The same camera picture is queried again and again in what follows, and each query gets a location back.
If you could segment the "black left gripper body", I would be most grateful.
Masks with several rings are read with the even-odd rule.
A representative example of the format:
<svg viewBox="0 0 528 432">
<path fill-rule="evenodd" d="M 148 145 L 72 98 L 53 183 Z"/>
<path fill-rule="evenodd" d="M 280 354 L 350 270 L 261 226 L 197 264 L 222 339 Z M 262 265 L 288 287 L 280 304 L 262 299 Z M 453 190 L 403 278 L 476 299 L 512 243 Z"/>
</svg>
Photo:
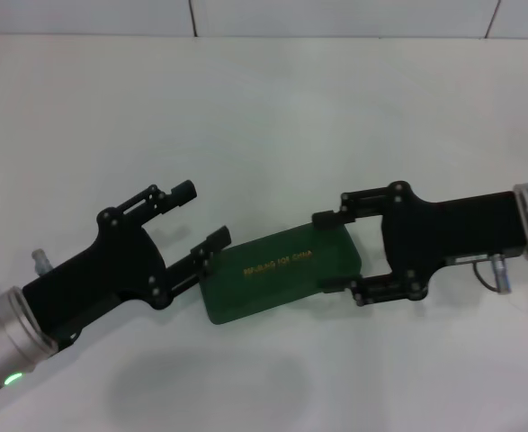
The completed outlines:
<svg viewBox="0 0 528 432">
<path fill-rule="evenodd" d="M 92 245 L 22 288 L 40 330 L 65 349 L 86 326 L 127 301 L 166 308 L 166 265 L 143 225 L 160 213 L 140 206 L 108 208 L 97 217 Z"/>
</svg>

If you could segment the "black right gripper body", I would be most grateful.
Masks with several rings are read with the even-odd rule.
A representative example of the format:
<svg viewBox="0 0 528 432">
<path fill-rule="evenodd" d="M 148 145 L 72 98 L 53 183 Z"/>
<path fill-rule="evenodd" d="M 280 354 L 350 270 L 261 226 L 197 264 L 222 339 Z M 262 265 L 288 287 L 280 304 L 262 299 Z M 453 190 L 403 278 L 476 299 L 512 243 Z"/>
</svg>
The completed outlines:
<svg viewBox="0 0 528 432">
<path fill-rule="evenodd" d="M 445 202 L 419 198 L 406 182 L 386 187 L 381 232 L 391 269 L 380 302 L 423 300 L 432 276 L 462 260 L 519 257 L 527 246 L 511 192 Z"/>
</svg>

